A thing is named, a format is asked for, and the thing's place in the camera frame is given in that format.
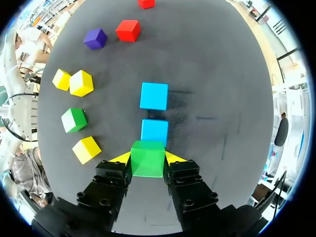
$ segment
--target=table surface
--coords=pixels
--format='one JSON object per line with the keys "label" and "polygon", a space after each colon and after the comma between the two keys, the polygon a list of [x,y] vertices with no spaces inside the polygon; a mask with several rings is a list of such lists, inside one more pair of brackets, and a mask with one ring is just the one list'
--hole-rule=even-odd
{"label": "table surface", "polygon": [[[139,20],[137,42],[121,42],[115,29]],[[104,48],[83,44],[101,27]],[[54,87],[57,69],[85,70],[94,91],[82,98]],[[142,82],[169,84],[168,109],[139,108]],[[66,134],[61,116],[82,108],[88,125]],[[54,45],[39,95],[39,147],[54,194],[76,203],[95,166],[130,150],[145,118],[169,121],[166,150],[194,159],[220,208],[244,205],[267,159],[273,99],[259,44],[239,13],[224,0],[157,0],[142,10],[137,1],[88,0],[70,18]],[[72,147],[93,136],[102,153],[81,165]],[[181,231],[163,179],[134,177],[114,231],[166,234]]]}

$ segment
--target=cable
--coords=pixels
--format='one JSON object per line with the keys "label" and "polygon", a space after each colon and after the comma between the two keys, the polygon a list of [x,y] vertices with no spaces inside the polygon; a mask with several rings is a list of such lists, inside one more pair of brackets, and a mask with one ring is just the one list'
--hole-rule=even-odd
{"label": "cable", "polygon": [[13,132],[9,127],[8,125],[4,122],[4,120],[1,118],[2,120],[2,123],[4,125],[4,127],[14,136],[16,137],[17,139],[23,141],[23,142],[37,142],[38,140],[35,140],[35,141],[30,141],[30,140],[26,140],[24,139],[23,137],[21,137],[19,134],[16,134],[15,132]]}
{"label": "cable", "polygon": [[282,192],[282,190],[283,190],[283,185],[284,185],[284,183],[285,183],[285,177],[286,177],[286,171],[284,172],[284,174],[283,174],[283,182],[282,182],[282,185],[281,185],[281,188],[280,188],[280,193],[278,194],[278,196],[277,196],[277,201],[276,201],[276,208],[275,208],[275,212],[274,212],[274,214],[273,214],[273,218],[272,218],[272,220],[275,218],[275,216],[277,215],[277,205],[278,205],[278,203],[279,203],[279,201],[280,201],[280,197],[281,197],[281,192]]}
{"label": "cable", "polygon": [[34,92],[34,93],[18,93],[18,94],[15,94],[15,95],[10,96],[7,100],[12,99],[12,98],[14,98],[14,97],[16,97],[16,96],[19,96],[19,95],[38,96],[39,94],[38,94],[37,92]]}

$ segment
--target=person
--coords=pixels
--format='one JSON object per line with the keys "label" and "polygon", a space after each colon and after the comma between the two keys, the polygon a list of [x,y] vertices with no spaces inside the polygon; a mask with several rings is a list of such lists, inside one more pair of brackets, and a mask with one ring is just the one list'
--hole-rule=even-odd
{"label": "person", "polygon": [[47,205],[51,199],[51,188],[47,180],[40,156],[40,148],[17,151],[11,173],[20,190],[26,190],[40,206]]}
{"label": "person", "polygon": [[15,37],[15,50],[17,57],[29,54],[34,63],[47,63],[49,53],[47,47],[51,52],[53,45],[50,39],[42,31],[31,27],[23,30]]}
{"label": "person", "polygon": [[275,145],[278,147],[283,146],[285,143],[286,137],[288,133],[288,120],[286,118],[286,113],[281,114],[281,122],[277,130]]}

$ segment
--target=yellow cube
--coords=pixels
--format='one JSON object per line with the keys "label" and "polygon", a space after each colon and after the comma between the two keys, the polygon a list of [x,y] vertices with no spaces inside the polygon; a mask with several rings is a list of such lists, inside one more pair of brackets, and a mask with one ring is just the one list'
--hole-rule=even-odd
{"label": "yellow cube", "polygon": [[66,73],[61,69],[58,69],[54,76],[53,84],[58,89],[67,91],[69,89],[70,77],[71,75],[69,73]]}
{"label": "yellow cube", "polygon": [[70,94],[83,97],[93,91],[92,76],[80,70],[70,78]]}
{"label": "yellow cube", "polygon": [[78,157],[81,164],[87,163],[89,160],[94,158],[101,152],[98,144],[95,142],[93,137],[86,137],[78,141],[73,147],[73,151]]}

